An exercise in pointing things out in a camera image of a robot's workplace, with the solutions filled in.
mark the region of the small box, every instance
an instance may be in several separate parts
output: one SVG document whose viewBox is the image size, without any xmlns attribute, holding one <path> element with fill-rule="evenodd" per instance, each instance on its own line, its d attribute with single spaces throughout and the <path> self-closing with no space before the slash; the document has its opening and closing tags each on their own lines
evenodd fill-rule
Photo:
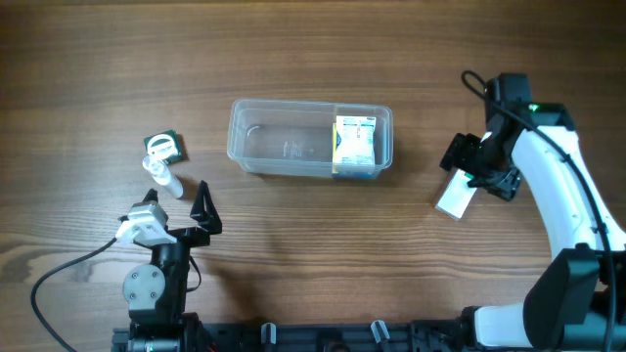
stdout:
<svg viewBox="0 0 626 352">
<path fill-rule="evenodd" d="M 144 138 L 146 152 L 156 158 L 163 160 L 165 164 L 181 161 L 183 152 L 176 131 L 168 130 Z"/>
</svg>

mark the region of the wood grain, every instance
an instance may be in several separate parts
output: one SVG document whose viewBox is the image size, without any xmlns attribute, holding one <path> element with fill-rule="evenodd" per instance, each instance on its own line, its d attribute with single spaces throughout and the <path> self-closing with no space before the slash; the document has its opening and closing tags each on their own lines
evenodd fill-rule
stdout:
<svg viewBox="0 0 626 352">
<path fill-rule="evenodd" d="M 512 203 L 478 192 L 460 222 L 432 206 L 454 134 L 484 131 L 467 68 L 527 72 L 538 100 L 564 102 L 626 221 L 622 2 L 93 3 L 0 8 L 0 350 L 61 350 L 31 285 L 114 235 L 154 186 L 143 138 L 169 128 L 190 159 L 173 170 L 208 182 L 224 222 L 194 250 L 188 308 L 206 322 L 400 322 L 522 299 L 550 261 L 527 187 Z M 389 106 L 393 165 L 376 182 L 246 174 L 226 156 L 239 98 Z M 161 203 L 190 223 L 189 201 Z M 41 309 L 78 350 L 106 351 L 128 324 L 122 280 L 148 260 L 115 244 L 51 278 Z"/>
</svg>

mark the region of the black cable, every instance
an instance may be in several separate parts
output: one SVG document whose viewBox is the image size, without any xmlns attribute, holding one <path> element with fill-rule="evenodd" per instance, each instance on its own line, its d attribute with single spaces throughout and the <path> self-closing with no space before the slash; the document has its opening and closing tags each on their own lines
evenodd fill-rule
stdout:
<svg viewBox="0 0 626 352">
<path fill-rule="evenodd" d="M 196 264 L 196 260 L 194 260 L 194 257 L 190 255 L 189 261 L 194 266 L 194 269 L 196 269 L 196 272 L 198 273 L 198 278 L 200 280 L 198 281 L 198 285 L 196 287 L 187 288 L 187 293 L 195 291 L 196 289 L 198 289 L 198 287 L 200 287 L 200 284 L 202 284 L 202 275 L 200 274 L 200 269 L 198 269 L 198 264 Z"/>
<path fill-rule="evenodd" d="M 541 130 L 539 130 L 539 128 L 537 128 L 537 126 L 533 124 L 532 122 L 521 118 L 519 115 L 513 113 L 510 110 L 501 108 L 495 102 L 491 101 L 489 97 L 487 97 L 484 93 L 479 92 L 476 88 L 470 85 L 470 83 L 466 79 L 467 75 L 470 75 L 474 79 L 476 79 L 481 84 L 483 91 L 485 89 L 486 84 L 485 84 L 485 81 L 477 73 L 471 70 L 463 71 L 463 73 L 461 73 L 461 80 L 463 81 L 463 84 L 473 94 L 475 94 L 478 98 L 488 103 L 493 109 L 497 110 L 500 113 L 503 113 L 506 117 L 509 117 L 521 123 L 530 131 L 535 132 L 539 137 L 541 137 L 544 141 L 546 141 L 546 143 L 548 143 L 552 148 L 554 148 L 558 154 L 560 154 L 560 156 L 563 158 L 563 162 L 566 162 L 567 165 L 569 165 L 569 167 L 572 169 L 572 171 L 578 178 L 578 181 L 580 182 L 580 185 L 582 186 L 583 191 L 585 192 L 585 196 L 587 197 L 587 202 L 589 203 L 591 211 L 594 214 L 594 218 L 596 218 L 596 225 L 598 226 L 597 231 L 600 233 L 600 238 L 603 242 L 603 247 L 604 247 L 604 255 L 606 256 L 606 265 L 608 269 L 609 303 L 608 303 L 608 317 L 606 320 L 606 331 L 604 332 L 603 351 L 604 352 L 610 351 L 610 347 L 611 347 L 612 340 L 613 340 L 613 330 L 615 328 L 615 315 L 617 311 L 617 287 L 616 287 L 617 280 L 615 279 L 615 267 L 613 265 L 613 253 L 610 250 L 610 242 L 608 240 L 608 234 L 606 233 L 606 226 L 603 222 L 602 216 L 600 215 L 600 211 L 598 210 L 598 205 L 596 204 L 594 195 L 592 194 L 591 189 L 589 188 L 589 185 L 587 184 L 587 181 L 585 180 L 585 177 L 583 176 L 582 172 L 580 172 L 580 169 L 578 168 L 578 166 L 576 166 L 574 161 L 571 159 L 570 155 L 566 153 L 555 141 L 553 141 L 552 138 L 548 137 L 548 135 L 546 135 Z"/>
<path fill-rule="evenodd" d="M 41 314 L 41 311 L 39 311 L 39 307 L 37 306 L 37 299 L 36 299 L 37 290 L 39 289 L 41 284 L 43 284 L 43 282 L 46 281 L 46 279 L 48 279 L 51 276 L 57 274 L 58 272 L 64 270 L 65 268 L 68 268 L 68 267 L 70 267 L 70 266 L 72 266 L 74 264 L 80 263 L 81 261 L 87 260 L 87 259 L 89 259 L 89 258 L 91 258 L 93 256 L 96 256 L 96 255 L 102 253 L 107 248 L 112 246 L 115 243 L 115 241 L 117 241 L 117 239 L 113 238 L 112 240 L 107 242 L 107 244 L 105 244 L 105 245 L 101 246 L 100 248 L 92 251 L 91 253 L 83 255 L 80 258 L 76 258 L 74 260 L 71 260 L 71 261 L 67 262 L 66 264 L 62 264 L 62 265 L 52 269 L 51 271 L 49 271 L 46 274 L 44 274 L 41 278 L 39 278 L 39 280 L 37 280 L 35 285 L 32 287 L 32 291 L 30 292 L 30 305 L 32 306 L 32 311 L 35 312 L 35 315 L 37 316 L 37 319 L 39 319 L 39 322 L 41 322 L 43 327 L 46 328 L 46 330 L 52 335 L 52 337 L 54 337 L 67 351 L 75 352 L 76 350 L 71 348 L 71 346 L 69 346 L 67 344 L 67 342 L 65 342 L 54 329 L 52 329 L 50 324 L 48 324 L 48 321 L 46 321 L 46 319 Z"/>
</svg>

